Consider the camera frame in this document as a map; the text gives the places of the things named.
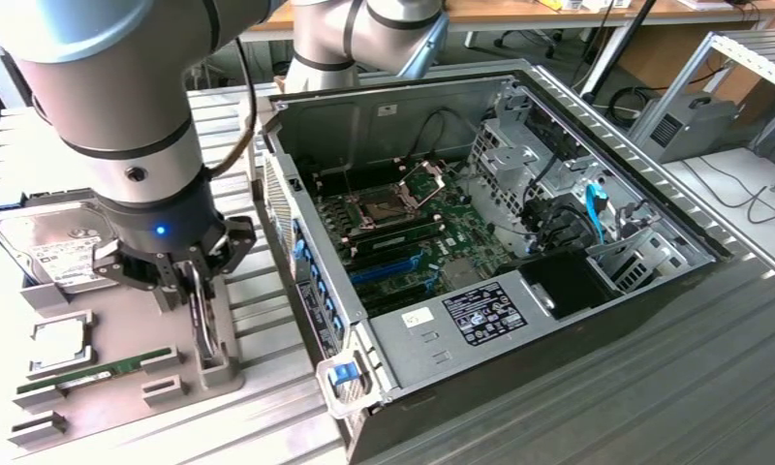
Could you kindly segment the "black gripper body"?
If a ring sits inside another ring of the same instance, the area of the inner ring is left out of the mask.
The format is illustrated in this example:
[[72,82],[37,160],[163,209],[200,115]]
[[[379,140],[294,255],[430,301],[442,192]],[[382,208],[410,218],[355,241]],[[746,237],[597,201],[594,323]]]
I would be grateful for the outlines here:
[[208,252],[226,235],[224,216],[215,207],[208,181],[192,181],[174,196],[154,202],[120,202],[100,197],[100,206],[130,263],[152,263],[190,252]]

